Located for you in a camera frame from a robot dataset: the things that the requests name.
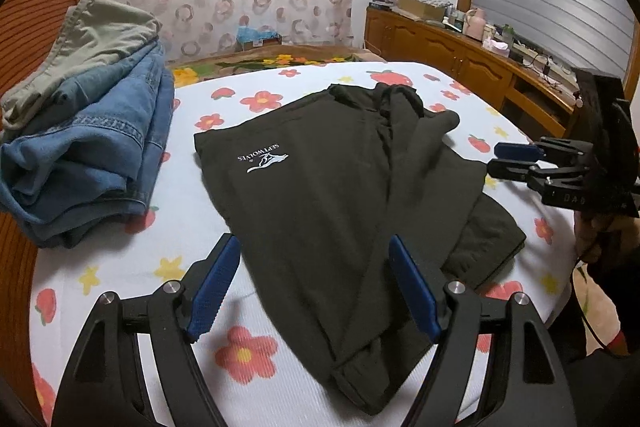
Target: stack of folded clothes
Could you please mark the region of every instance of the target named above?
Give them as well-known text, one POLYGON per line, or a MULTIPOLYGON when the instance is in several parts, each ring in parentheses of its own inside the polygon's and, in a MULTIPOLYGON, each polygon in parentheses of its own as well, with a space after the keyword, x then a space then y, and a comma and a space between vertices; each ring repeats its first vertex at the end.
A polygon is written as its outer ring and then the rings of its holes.
POLYGON ((66 14, 45 62, 0 99, 0 210, 39 247, 144 214, 172 119, 158 21, 111 0, 66 14))

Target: bed sheet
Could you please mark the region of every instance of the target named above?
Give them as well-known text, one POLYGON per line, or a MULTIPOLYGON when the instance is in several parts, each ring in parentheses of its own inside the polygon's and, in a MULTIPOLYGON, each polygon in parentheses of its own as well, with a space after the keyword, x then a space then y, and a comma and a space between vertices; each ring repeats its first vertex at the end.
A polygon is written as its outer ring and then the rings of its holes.
MULTIPOLYGON (((147 295, 162 282, 180 279, 228 232, 202 182, 193 134, 236 126, 330 84, 372 88, 376 82, 412 85, 429 110, 455 110, 460 125, 446 142, 465 158, 487 162, 497 142, 527 142, 494 108, 423 64, 311 65, 177 89, 174 121, 148 214, 126 225, 101 225, 73 250, 38 254, 30 308, 31 356, 47 420, 66 361, 98 296, 105 291, 115 291, 121 298, 147 295)), ((527 235, 524 249, 497 276, 489 295, 506 299, 514 291, 525 291, 547 320, 562 303, 574 267, 572 213, 543 206, 524 184, 487 177, 484 191, 510 211, 527 235)), ((148 336, 141 335, 140 343, 156 419, 172 426, 148 336)), ((211 332, 193 349, 230 427, 399 426, 434 353, 434 349, 428 352, 382 413, 369 417, 344 397, 328 393, 305 371, 265 314, 243 263, 211 332), (247 343, 250 337, 254 341, 247 343), (248 349, 260 345, 260 353, 248 349)), ((478 400, 488 350, 487 337, 481 337, 462 415, 471 412, 478 400)))

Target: blue gripper pad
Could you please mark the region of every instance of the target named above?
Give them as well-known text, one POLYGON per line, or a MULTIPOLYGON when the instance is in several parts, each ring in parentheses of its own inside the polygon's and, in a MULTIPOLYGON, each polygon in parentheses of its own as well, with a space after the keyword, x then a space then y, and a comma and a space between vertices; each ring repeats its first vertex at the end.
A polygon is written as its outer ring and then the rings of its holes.
POLYGON ((203 333, 211 330, 239 264, 240 242, 233 235, 193 297, 191 320, 186 329, 187 335, 193 342, 196 342, 203 333))
POLYGON ((437 344, 442 328, 438 323, 436 299, 397 235, 389 242, 389 263, 418 329, 437 344))
POLYGON ((542 160, 545 157, 545 153, 540 147, 524 143, 497 143, 494 147, 494 154, 501 160, 517 160, 532 163, 542 160))

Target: white wolf logo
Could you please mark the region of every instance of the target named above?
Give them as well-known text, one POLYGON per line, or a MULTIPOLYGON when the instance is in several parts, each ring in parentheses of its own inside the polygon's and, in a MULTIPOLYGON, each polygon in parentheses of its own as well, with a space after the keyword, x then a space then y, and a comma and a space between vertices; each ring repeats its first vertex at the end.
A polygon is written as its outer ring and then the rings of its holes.
POLYGON ((274 163, 284 162, 288 157, 288 154, 283 154, 282 156, 271 154, 270 152, 263 154, 260 157, 260 165, 257 167, 251 167, 247 172, 255 171, 257 169, 266 169, 269 165, 273 165, 274 163))

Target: silver bolt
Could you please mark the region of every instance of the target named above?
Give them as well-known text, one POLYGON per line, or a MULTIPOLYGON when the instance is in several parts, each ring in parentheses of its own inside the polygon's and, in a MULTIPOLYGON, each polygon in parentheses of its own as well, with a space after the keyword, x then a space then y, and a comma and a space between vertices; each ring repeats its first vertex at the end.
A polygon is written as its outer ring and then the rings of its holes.
POLYGON ((514 294, 513 300, 516 301, 516 304, 519 304, 520 306, 526 306, 531 302, 531 299, 529 299, 529 296, 526 293, 522 293, 522 292, 518 292, 514 294))
POLYGON ((461 293, 464 293, 466 290, 465 285, 463 285, 463 283, 460 281, 450 282, 449 284, 447 284, 447 288, 451 293, 455 293, 456 295, 460 295, 461 293))
POLYGON ((162 286, 164 293, 178 293, 180 291, 180 282, 179 281, 169 281, 164 283, 162 286))
POLYGON ((106 292, 100 295, 98 301, 100 304, 111 304, 116 299, 116 294, 113 292, 106 292))

